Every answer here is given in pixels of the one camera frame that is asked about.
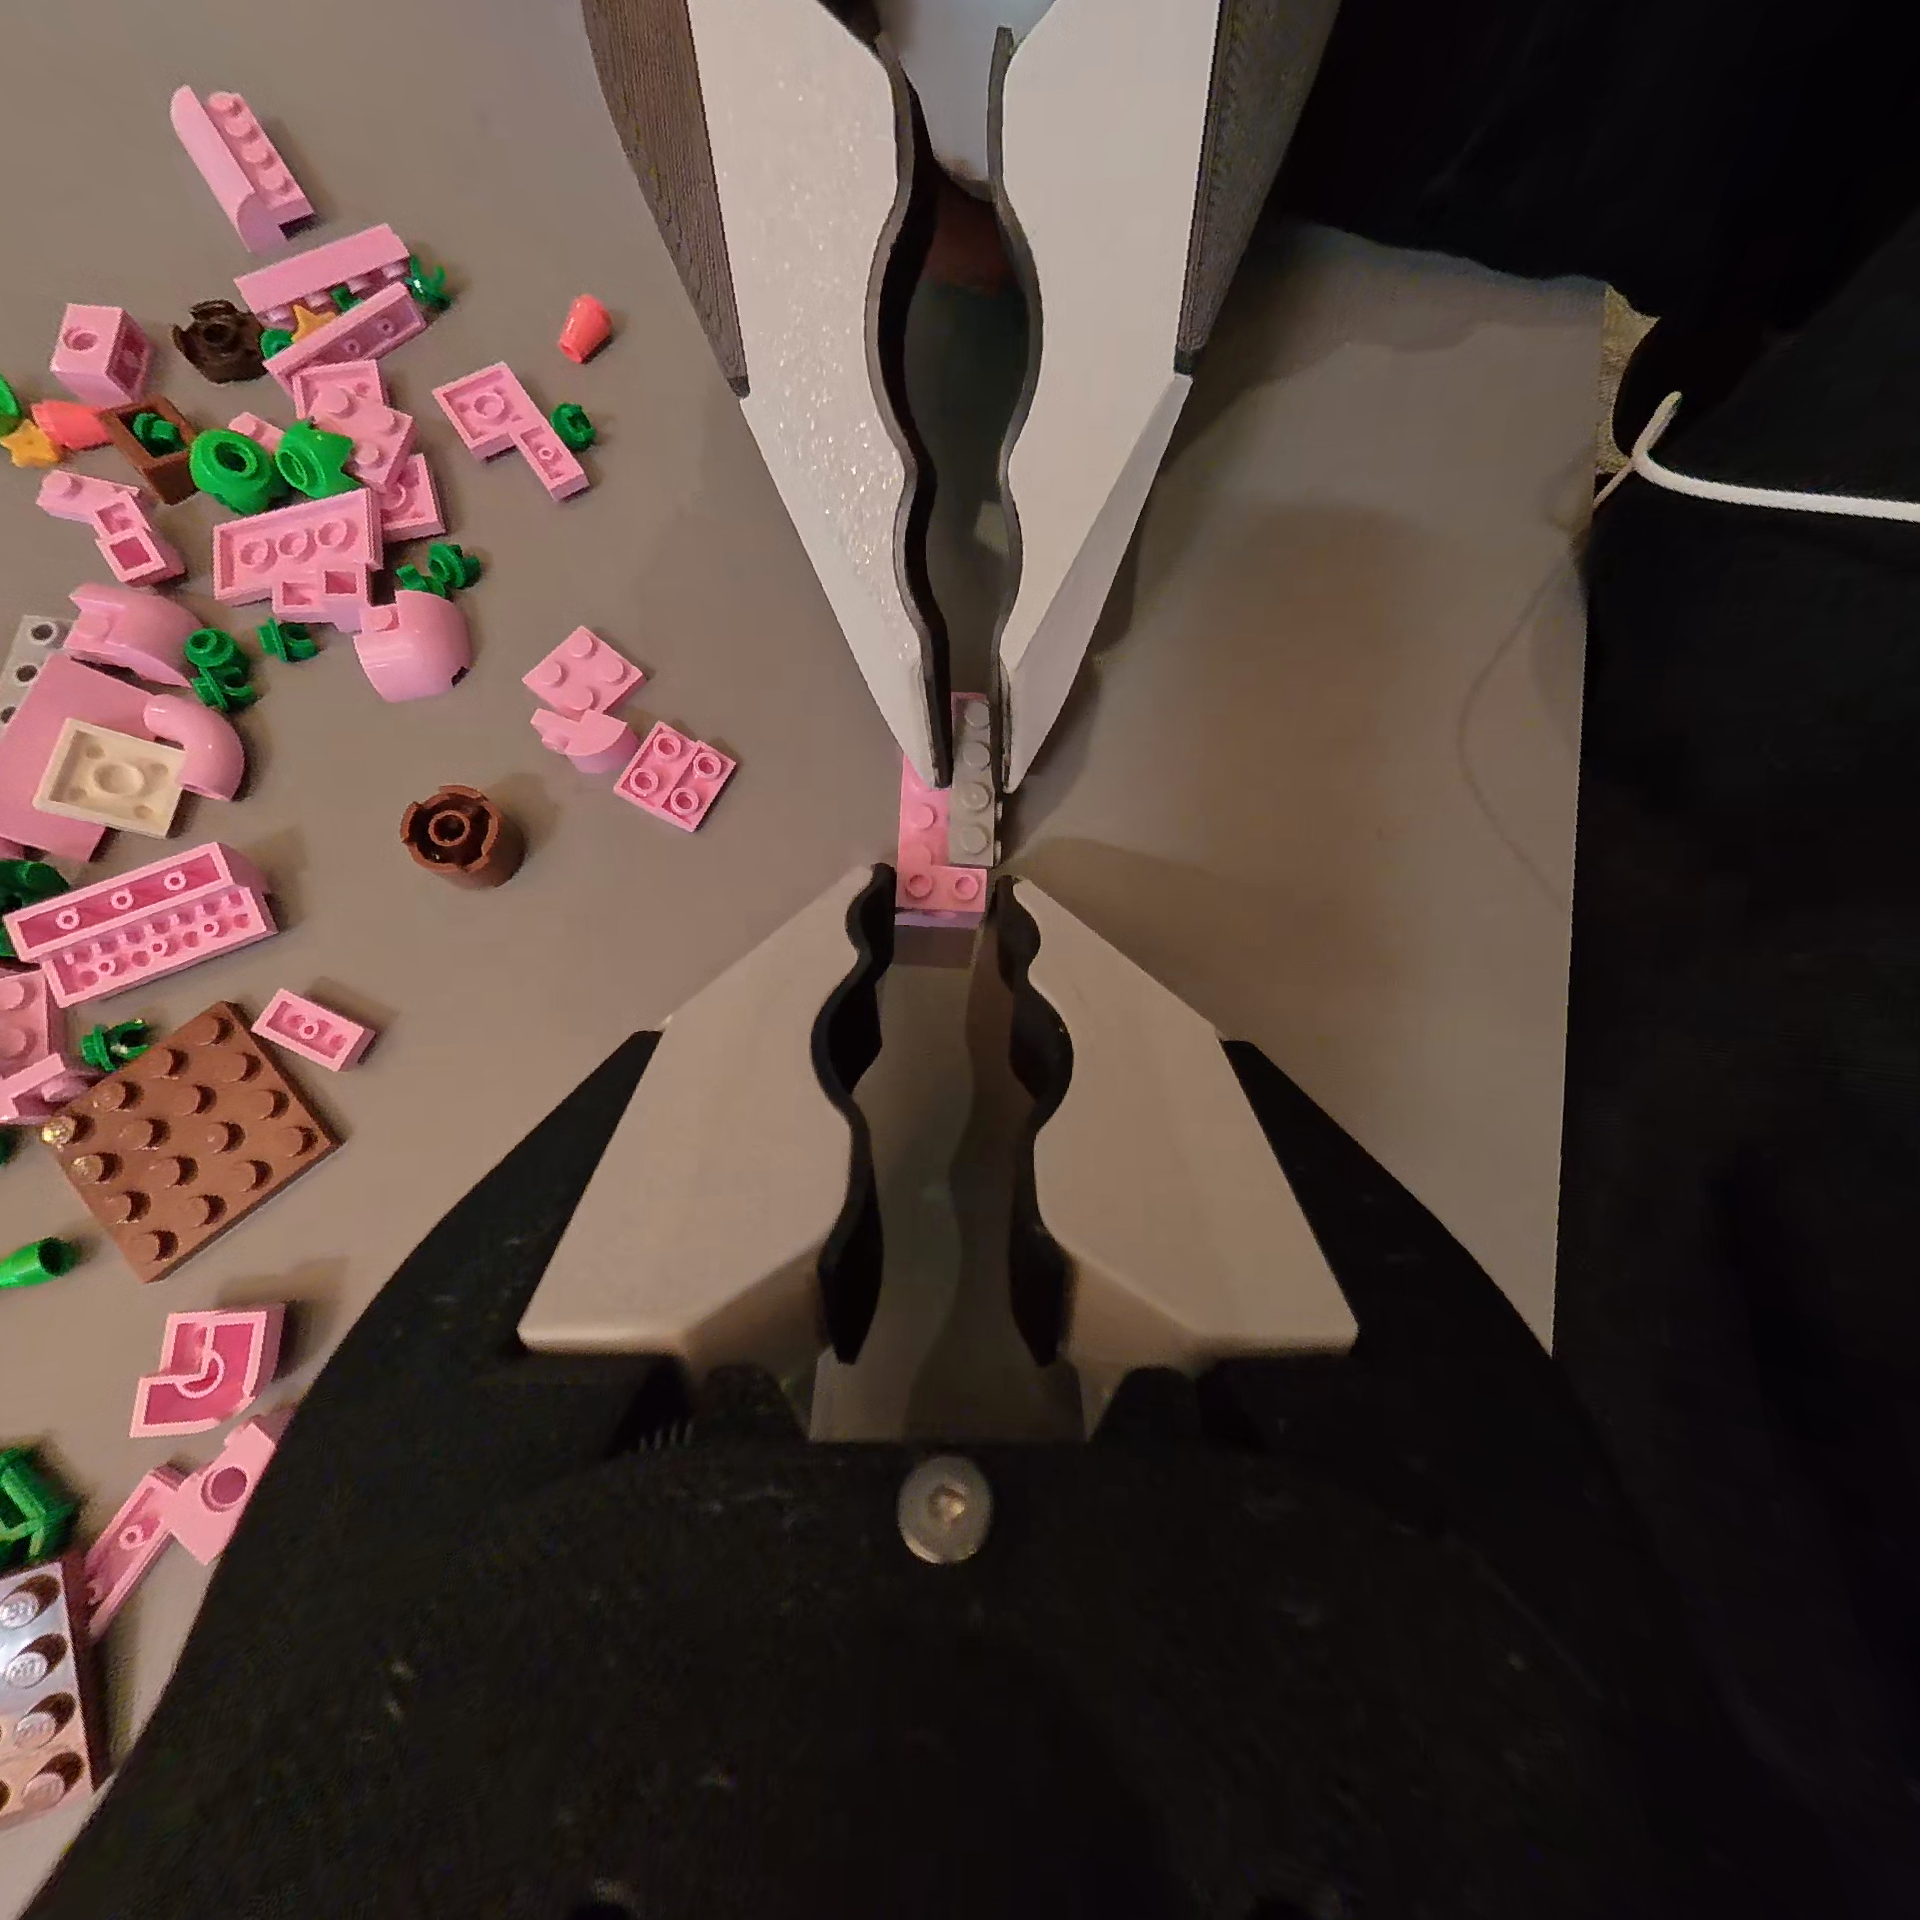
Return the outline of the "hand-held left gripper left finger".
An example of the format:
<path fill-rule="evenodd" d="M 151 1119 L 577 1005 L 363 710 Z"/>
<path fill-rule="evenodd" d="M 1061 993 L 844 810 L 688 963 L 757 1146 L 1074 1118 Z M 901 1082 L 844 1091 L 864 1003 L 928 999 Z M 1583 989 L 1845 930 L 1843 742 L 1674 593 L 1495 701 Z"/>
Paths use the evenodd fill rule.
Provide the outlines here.
<path fill-rule="evenodd" d="M 855 1089 L 880 1052 L 897 870 L 856 867 L 650 1035 L 519 1336 L 682 1365 L 855 1361 L 884 1269 Z"/>

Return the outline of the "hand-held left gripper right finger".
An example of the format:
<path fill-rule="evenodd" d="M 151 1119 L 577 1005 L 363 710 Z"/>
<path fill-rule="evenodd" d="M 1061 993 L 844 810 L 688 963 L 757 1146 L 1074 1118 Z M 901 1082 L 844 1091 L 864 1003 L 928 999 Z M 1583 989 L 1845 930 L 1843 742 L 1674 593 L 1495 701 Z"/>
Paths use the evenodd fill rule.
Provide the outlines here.
<path fill-rule="evenodd" d="M 1359 1324 L 1210 1020 L 1033 879 L 996 885 L 1017 1150 L 1009 1274 L 1084 1399 L 1138 1369 L 1342 1353 Z"/>

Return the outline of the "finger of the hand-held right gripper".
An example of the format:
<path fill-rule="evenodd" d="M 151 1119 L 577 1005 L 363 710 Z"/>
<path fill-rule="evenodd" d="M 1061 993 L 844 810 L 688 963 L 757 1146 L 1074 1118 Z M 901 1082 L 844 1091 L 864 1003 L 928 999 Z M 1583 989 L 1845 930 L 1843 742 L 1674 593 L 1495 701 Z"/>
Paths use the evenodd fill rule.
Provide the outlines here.
<path fill-rule="evenodd" d="M 1188 244 L 1217 2 L 1059 2 L 994 54 L 988 154 L 1028 315 L 1001 457 L 1003 788 L 1034 770 L 1187 406 Z"/>
<path fill-rule="evenodd" d="M 926 206 L 918 99 L 888 37 L 826 3 L 688 5 L 745 350 L 740 413 L 901 754 L 951 775 L 921 453 L 884 350 L 891 271 Z"/>

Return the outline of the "grey side-stud brick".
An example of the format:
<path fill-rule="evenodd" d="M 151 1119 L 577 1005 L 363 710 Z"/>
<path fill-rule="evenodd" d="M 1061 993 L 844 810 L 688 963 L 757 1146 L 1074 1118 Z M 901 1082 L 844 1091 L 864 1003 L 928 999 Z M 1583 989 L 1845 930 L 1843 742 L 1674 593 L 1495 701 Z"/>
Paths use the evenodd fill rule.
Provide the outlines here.
<path fill-rule="evenodd" d="M 992 870 L 999 864 L 999 775 L 994 710 L 987 696 L 955 692 L 953 779 L 946 788 L 946 864 Z"/>

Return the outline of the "pile of pink toy bricks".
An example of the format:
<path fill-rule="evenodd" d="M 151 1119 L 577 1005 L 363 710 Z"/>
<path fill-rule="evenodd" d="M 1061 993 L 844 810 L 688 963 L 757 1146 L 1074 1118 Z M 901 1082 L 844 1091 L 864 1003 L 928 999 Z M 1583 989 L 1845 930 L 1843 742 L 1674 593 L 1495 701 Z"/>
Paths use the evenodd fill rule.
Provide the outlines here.
<path fill-rule="evenodd" d="M 447 783 L 521 828 L 527 801 L 452 779 L 435 727 L 474 742 L 489 692 L 522 693 L 553 765 L 610 794 L 641 740 L 617 712 L 644 671 L 543 609 L 472 637 L 493 562 L 447 535 L 420 419 L 387 357 L 435 324 L 409 250 L 367 232 L 352 269 L 315 268 L 275 318 L 207 301 L 291 419 L 180 415 L 170 393 L 86 400 L 149 481 L 53 461 L 36 513 L 85 529 L 92 577 L 31 611 L 4 661 L 4 1139 L 33 1139 L 62 1227 L 4 1200 L 4 1253 L 82 1247 L 47 1308 L 4 1308 L 4 1574 L 81 1550 L 97 1660 L 147 1644 L 149 1595 L 196 1565 L 195 1602 L 276 1452 L 264 1405 L 287 1336 L 321 1336 L 321 1281 L 388 1227 L 476 1180 L 484 1255 L 533 1253 L 574 1211 L 653 1052 L 615 988 L 704 937 L 643 903 L 638 843 L 549 853 L 513 907 L 422 870 L 407 807 Z M 440 535 L 417 555 L 394 548 Z M 340 1148 L 166 1278 L 138 1281 L 40 1124 L 214 1002 Z"/>

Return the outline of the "brown round brick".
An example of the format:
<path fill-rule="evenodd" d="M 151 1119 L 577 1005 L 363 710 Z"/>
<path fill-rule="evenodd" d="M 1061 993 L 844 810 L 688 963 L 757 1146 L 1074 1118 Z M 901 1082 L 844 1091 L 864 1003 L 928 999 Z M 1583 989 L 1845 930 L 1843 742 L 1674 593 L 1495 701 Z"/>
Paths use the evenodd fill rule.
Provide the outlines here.
<path fill-rule="evenodd" d="M 409 803 L 399 837 L 417 865 L 468 891 L 504 885 L 527 852 L 516 819 L 484 789 L 457 781 Z"/>

